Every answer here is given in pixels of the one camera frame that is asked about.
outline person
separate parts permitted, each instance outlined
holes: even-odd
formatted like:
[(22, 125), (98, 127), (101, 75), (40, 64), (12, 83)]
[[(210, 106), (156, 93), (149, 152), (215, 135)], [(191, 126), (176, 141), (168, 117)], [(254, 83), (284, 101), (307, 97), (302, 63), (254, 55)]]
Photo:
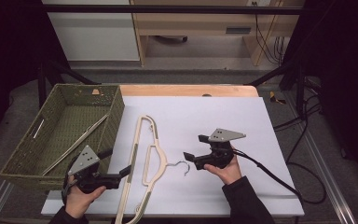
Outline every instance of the person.
[[(223, 169), (205, 164), (204, 169), (217, 175), (225, 184), (222, 190), (231, 208), (230, 220), (232, 224), (272, 224), (274, 219), (258, 199), (246, 176), (242, 176), (237, 156)], [(87, 224), (84, 213), (90, 204), (101, 196), (105, 187), (99, 187), (90, 194), (83, 193), (77, 186), (70, 189), (66, 206), (54, 216), (49, 224)]]

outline metal hook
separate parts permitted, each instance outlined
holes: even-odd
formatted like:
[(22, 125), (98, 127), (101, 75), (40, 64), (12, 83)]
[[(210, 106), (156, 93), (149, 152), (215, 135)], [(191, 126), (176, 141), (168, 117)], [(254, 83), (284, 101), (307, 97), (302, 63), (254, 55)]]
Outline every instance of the metal hook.
[(177, 164), (179, 164), (181, 162), (183, 162), (187, 165), (187, 171), (185, 172), (185, 175), (187, 175), (187, 173), (190, 171), (190, 164), (188, 164), (187, 161), (179, 161), (177, 163), (167, 163), (167, 166), (176, 166)]

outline wicker basket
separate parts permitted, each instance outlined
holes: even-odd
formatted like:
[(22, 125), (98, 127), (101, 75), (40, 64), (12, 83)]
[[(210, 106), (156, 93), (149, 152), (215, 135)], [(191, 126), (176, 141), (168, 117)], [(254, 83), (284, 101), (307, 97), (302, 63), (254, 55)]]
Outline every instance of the wicker basket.
[[(56, 85), (0, 176), (27, 189), (61, 189), (69, 162), (85, 145), (97, 153), (113, 147), (123, 111), (119, 86)], [(42, 175), (88, 127), (106, 114), (108, 117), (71, 154)], [(101, 160), (101, 172), (107, 172), (109, 162), (110, 158)]]

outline gray floor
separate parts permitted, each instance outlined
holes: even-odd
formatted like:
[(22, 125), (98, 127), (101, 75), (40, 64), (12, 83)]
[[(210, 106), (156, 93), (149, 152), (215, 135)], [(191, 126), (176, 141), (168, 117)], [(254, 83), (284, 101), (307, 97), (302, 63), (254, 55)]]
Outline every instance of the gray floor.
[[(100, 63), (97, 70), (91, 69), (89, 63), (74, 63), (74, 67), (85, 77), (104, 83), (203, 83), (203, 84), (243, 84), (255, 80), (267, 73), (275, 65), (263, 62), (259, 67), (250, 64), (249, 55), (238, 48), (244, 48), (240, 38), (190, 37), (187, 43), (176, 40), (152, 38), (145, 67), (133, 63), (118, 63), (116, 70), (109, 63)], [(273, 78), (258, 88), (258, 93), (265, 99), (272, 125), (278, 125), (295, 117), (289, 104), (272, 103), (270, 91), (275, 91), (278, 99), (293, 97), (291, 91), (280, 92)], [(11, 152), (30, 126), (38, 110), (36, 83), (30, 82), (11, 93), (12, 105), (0, 124), (0, 170), (8, 160)], [(358, 223), (358, 165), (355, 161), (341, 158), (339, 145), (332, 134), (324, 116), (318, 113), (310, 116), (309, 128), (313, 140), (321, 151), (339, 189)], [(293, 126), (285, 131), (276, 132), (283, 156), (287, 157), (300, 136), (300, 127)], [(309, 147), (301, 141), (292, 161), (301, 163), (316, 172), (309, 154)], [(290, 166), (289, 170), (297, 189), (304, 198), (315, 201), (321, 198), (321, 186), (308, 173)], [(40, 215), (45, 192), (14, 187), (0, 218), (43, 218)], [(329, 198), (318, 205), (305, 204), (305, 216), (300, 223), (341, 223)], [(179, 220), (182, 223), (206, 223), (197, 220)], [(293, 223), (289, 219), (277, 219), (279, 223)], [(143, 220), (143, 223), (157, 223), (156, 220)]]

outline sleeve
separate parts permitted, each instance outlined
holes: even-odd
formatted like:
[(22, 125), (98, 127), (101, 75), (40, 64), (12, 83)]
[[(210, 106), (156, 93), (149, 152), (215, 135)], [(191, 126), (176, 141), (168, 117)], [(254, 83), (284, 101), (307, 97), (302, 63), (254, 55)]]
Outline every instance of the sleeve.
[(269, 210), (258, 199), (246, 176), (222, 189), (231, 208), (231, 223), (274, 223)]
[(71, 217), (65, 212), (65, 206), (63, 206), (48, 224), (89, 224), (89, 221), (85, 216), (82, 218)]

